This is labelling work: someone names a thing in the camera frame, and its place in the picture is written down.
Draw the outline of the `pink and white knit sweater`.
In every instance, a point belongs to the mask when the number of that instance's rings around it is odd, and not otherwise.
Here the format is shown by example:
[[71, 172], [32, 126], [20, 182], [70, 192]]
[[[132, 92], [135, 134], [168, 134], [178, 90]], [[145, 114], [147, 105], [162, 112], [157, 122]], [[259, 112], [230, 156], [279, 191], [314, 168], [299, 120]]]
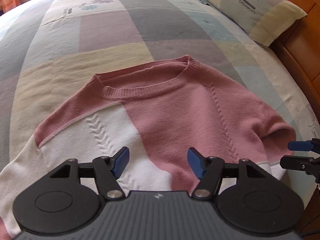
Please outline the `pink and white knit sweater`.
[[268, 104], [188, 55], [95, 74], [2, 170], [1, 239], [20, 232], [12, 213], [17, 195], [67, 159], [86, 163], [126, 146], [125, 192], [190, 192], [197, 180], [189, 148], [228, 163], [248, 158], [281, 178], [279, 161], [295, 138]]

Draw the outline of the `pastel patchwork bed sheet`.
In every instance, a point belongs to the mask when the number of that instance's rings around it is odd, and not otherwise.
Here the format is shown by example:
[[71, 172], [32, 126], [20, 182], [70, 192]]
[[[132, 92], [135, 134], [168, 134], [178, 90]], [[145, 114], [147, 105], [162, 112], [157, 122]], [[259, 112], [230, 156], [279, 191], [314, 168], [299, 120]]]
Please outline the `pastel patchwork bed sheet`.
[[33, 0], [1, 16], [1, 172], [95, 74], [185, 55], [251, 91], [292, 126], [319, 122], [281, 61], [198, 0]]

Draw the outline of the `pastel Dreamcity pillow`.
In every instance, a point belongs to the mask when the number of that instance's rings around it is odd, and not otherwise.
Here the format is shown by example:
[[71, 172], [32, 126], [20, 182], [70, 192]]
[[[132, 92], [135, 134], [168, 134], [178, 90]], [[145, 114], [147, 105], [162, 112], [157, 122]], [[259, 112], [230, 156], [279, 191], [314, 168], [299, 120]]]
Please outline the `pastel Dreamcity pillow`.
[[288, 0], [206, 0], [235, 22], [251, 39], [269, 47], [297, 20], [307, 16]]

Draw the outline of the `wooden headboard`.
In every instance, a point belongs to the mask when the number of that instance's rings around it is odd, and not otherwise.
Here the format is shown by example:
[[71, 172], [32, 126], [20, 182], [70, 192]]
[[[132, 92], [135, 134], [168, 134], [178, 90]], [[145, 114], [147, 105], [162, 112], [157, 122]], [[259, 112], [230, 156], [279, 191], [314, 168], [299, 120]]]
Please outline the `wooden headboard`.
[[319, 0], [288, 0], [306, 13], [270, 48], [289, 71], [319, 118]]

